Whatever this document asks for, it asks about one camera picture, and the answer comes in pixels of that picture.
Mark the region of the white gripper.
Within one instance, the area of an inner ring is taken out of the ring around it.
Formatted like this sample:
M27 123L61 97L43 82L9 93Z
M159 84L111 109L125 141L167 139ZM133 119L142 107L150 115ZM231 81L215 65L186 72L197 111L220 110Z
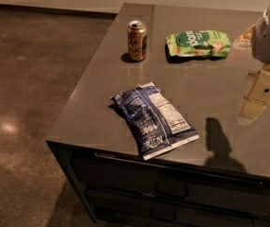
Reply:
M249 27L232 44L246 50L252 46L256 60L265 64L257 74L237 117L239 125L247 126L256 121L270 105L270 5L254 26Z

